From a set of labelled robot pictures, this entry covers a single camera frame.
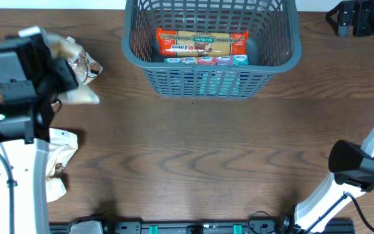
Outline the teal snack packet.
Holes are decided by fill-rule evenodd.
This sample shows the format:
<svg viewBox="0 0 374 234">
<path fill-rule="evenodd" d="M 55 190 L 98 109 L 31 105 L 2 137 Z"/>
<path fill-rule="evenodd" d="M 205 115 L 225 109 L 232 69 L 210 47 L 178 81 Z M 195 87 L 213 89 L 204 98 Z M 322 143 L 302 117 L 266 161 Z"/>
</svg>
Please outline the teal snack packet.
<svg viewBox="0 0 374 234">
<path fill-rule="evenodd" d="M 240 79 L 235 74 L 227 74 L 222 77 L 221 73 L 202 73 L 198 77 L 198 91 L 200 96 L 238 96 L 240 93 Z"/>
</svg>

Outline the plain beige paper pouch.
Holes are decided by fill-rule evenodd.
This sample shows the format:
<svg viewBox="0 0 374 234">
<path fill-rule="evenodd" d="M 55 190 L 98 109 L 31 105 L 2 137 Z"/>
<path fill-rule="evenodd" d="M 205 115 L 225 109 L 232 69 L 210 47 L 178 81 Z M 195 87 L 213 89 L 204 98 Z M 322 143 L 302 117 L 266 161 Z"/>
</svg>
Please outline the plain beige paper pouch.
<svg viewBox="0 0 374 234">
<path fill-rule="evenodd" d="M 80 45 L 72 37 L 64 38 L 58 34 L 48 34 L 47 42 L 53 58 L 65 58 L 68 61 L 68 58 L 74 57 L 82 51 Z M 99 104 L 99 96 L 88 84 L 82 84 L 79 81 L 78 83 L 77 89 L 60 94 L 59 100 L 68 105 Z"/>
</svg>

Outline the Pantree cookie pouch printed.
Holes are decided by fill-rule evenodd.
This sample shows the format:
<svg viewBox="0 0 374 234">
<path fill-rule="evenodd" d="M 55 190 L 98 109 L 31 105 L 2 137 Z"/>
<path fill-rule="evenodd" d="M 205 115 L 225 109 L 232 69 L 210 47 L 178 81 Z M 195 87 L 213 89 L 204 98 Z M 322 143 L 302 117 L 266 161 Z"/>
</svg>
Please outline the Pantree cookie pouch printed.
<svg viewBox="0 0 374 234">
<path fill-rule="evenodd" d="M 68 64 L 75 72 L 77 80 L 87 85 L 103 71 L 103 67 L 81 45 L 79 47 L 82 48 L 82 51 L 78 55 L 68 58 Z"/>
</svg>

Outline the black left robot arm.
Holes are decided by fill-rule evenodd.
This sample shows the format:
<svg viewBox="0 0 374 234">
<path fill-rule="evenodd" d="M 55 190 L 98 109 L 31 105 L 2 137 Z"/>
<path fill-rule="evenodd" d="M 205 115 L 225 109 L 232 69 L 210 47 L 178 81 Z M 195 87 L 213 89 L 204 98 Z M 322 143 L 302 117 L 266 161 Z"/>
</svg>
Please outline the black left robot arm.
<svg viewBox="0 0 374 234">
<path fill-rule="evenodd" d="M 45 31 L 30 27 L 0 41 L 0 233 L 49 233 L 45 171 L 52 104 L 78 88 Z"/>
</svg>

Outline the multicolour tissue pack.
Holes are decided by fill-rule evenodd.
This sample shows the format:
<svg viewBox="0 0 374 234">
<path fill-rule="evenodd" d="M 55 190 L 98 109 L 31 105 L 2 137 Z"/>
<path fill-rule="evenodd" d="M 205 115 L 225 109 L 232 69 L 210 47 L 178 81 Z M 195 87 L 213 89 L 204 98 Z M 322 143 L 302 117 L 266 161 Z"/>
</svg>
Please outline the multicolour tissue pack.
<svg viewBox="0 0 374 234">
<path fill-rule="evenodd" d="M 165 58 L 164 62 L 198 64 L 198 65 L 217 65 L 217 66 L 249 65 L 249 59 L 247 55 L 227 55 L 227 56 L 221 56 L 221 57 Z"/>
</svg>

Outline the spaghetti packet red ends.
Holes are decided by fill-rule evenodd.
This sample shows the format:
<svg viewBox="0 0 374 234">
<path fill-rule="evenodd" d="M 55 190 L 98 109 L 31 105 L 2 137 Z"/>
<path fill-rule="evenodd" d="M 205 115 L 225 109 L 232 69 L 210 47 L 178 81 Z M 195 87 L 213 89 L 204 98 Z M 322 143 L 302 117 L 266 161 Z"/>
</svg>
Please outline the spaghetti packet red ends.
<svg viewBox="0 0 374 234">
<path fill-rule="evenodd" d="M 249 32 L 171 31 L 158 28 L 156 39 L 165 57 L 219 57 L 246 53 Z"/>
</svg>

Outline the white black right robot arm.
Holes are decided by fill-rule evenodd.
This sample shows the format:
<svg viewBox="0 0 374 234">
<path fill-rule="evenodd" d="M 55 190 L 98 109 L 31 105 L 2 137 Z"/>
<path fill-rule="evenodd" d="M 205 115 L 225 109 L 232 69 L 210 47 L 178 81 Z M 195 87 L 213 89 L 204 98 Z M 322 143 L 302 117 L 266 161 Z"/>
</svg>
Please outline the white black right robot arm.
<svg viewBox="0 0 374 234">
<path fill-rule="evenodd" d="M 336 36 L 374 35 L 374 0 L 342 1 L 325 15 Z M 329 172 L 309 197 L 283 218 L 276 233 L 322 233 L 349 202 L 374 190 L 374 127 L 361 145 L 339 140 L 333 145 Z"/>
</svg>

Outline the beige pouch with window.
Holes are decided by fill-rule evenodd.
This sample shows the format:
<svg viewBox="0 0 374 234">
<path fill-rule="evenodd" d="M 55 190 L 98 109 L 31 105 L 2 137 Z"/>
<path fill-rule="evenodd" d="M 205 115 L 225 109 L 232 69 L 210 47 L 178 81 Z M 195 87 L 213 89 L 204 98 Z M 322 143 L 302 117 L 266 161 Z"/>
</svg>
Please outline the beige pouch with window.
<svg viewBox="0 0 374 234">
<path fill-rule="evenodd" d="M 53 202 L 66 193 L 61 174 L 78 149 L 77 135 L 65 130 L 50 128 L 49 154 L 45 173 L 47 202 Z"/>
</svg>

